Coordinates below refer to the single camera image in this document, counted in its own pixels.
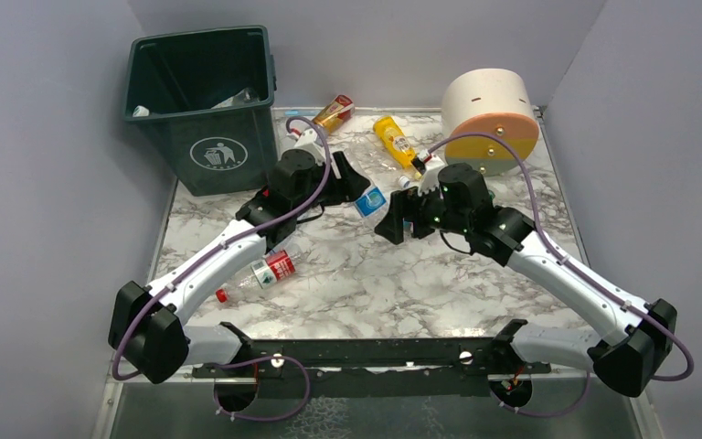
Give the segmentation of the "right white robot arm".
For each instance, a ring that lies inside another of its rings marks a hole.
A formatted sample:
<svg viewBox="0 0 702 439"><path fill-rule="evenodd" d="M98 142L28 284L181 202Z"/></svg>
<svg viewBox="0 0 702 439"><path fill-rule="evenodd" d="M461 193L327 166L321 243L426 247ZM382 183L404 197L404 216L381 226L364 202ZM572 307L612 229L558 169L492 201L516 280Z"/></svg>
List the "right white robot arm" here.
<svg viewBox="0 0 702 439"><path fill-rule="evenodd" d="M583 369L621 395L637 397L671 352L669 334L678 317L673 305L627 293L573 259L540 236L527 215L496 206L484 177L470 166L429 170L418 187L392 192L386 208L374 231L389 242L404 242L407 224L415 239L435 231L459 234L472 254L524 275L590 325L571 330L511 323L497 340L515 362Z"/></svg>

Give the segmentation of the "clear bottle light blue label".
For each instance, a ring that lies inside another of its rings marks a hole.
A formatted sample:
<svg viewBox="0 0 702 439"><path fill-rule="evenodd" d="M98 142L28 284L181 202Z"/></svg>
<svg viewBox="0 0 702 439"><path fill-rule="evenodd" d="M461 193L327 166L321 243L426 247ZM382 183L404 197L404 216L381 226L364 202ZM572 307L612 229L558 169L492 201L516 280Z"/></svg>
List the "clear bottle light blue label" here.
<svg viewBox="0 0 702 439"><path fill-rule="evenodd" d="M137 105L132 112L132 117L138 118L138 117L148 117L151 114L151 111L142 106L142 105Z"/></svg>

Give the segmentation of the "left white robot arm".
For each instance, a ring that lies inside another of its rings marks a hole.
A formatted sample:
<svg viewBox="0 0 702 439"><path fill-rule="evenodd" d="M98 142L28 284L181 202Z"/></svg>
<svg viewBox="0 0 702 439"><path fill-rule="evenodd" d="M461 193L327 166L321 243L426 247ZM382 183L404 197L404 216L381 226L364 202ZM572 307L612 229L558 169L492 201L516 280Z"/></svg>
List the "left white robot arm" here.
<svg viewBox="0 0 702 439"><path fill-rule="evenodd" d="M287 151L266 185L201 252L146 286L130 281L120 288L108 335L115 379L142 374L159 384L183 366L228 364L237 357L242 332L229 324L192 327L188 322L219 287L285 241L305 211L353 203L372 185L344 153L331 158L327 165L304 150ZM119 370L123 359L134 368L128 375Z"/></svg>

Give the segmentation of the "clear bottle dark green label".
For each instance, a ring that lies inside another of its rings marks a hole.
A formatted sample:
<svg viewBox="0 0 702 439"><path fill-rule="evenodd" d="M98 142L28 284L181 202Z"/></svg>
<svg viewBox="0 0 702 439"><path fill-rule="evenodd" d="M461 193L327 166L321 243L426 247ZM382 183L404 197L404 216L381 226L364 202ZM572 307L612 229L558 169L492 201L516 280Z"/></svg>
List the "clear bottle dark green label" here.
<svg viewBox="0 0 702 439"><path fill-rule="evenodd" d="M241 105L258 103L261 101L260 95L252 87L246 87L236 94L229 96L225 100L216 103L211 107L211 110L220 110L232 107L239 107Z"/></svg>

